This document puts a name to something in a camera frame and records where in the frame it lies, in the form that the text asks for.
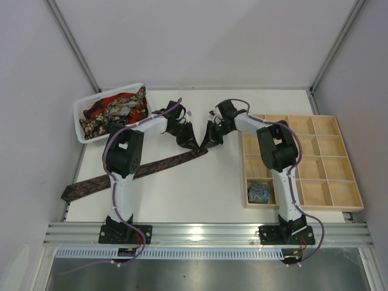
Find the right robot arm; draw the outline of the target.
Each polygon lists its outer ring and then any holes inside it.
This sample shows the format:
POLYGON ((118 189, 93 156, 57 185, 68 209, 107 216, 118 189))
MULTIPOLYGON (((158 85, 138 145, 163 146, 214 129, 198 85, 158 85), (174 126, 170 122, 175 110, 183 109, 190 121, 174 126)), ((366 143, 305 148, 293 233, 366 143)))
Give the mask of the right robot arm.
POLYGON ((215 106, 218 117, 207 122, 207 129, 201 148, 208 149, 223 143, 223 137, 237 130, 257 137, 260 157, 272 173, 273 183, 278 191, 279 224, 274 231, 260 231, 267 242, 296 244, 307 230, 304 214, 298 198, 296 167, 301 161, 301 144, 295 132, 285 121, 272 122, 249 113, 249 109, 238 110, 233 99, 227 99, 215 106))

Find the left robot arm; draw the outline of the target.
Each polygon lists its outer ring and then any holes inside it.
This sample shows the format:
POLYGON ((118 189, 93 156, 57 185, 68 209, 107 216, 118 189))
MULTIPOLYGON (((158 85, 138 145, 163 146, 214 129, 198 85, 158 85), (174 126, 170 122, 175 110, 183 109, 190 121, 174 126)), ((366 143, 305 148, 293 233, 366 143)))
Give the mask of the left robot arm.
POLYGON ((170 101, 166 109, 156 111, 134 125, 113 125, 104 149, 102 163, 110 178, 112 209, 102 225, 100 244, 129 243, 136 232, 141 242, 146 237, 133 225, 132 182, 140 168, 143 143, 165 132, 176 138, 180 147, 198 150, 192 123, 182 99, 170 101))

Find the dark paisley necktie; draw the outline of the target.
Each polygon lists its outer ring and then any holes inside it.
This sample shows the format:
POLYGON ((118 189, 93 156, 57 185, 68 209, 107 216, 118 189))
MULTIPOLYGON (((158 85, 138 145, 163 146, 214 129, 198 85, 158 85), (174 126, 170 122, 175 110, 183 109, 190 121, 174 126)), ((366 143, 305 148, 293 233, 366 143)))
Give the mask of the dark paisley necktie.
MULTIPOLYGON (((191 150, 159 161, 150 162, 140 165, 134 175, 134 179, 140 179, 172 167, 179 166, 196 158, 204 156, 208 153, 207 149, 191 150)), ((65 202, 73 202, 110 188, 110 178, 108 175, 101 175, 90 178, 81 182, 68 185, 61 195, 61 199, 65 202)))

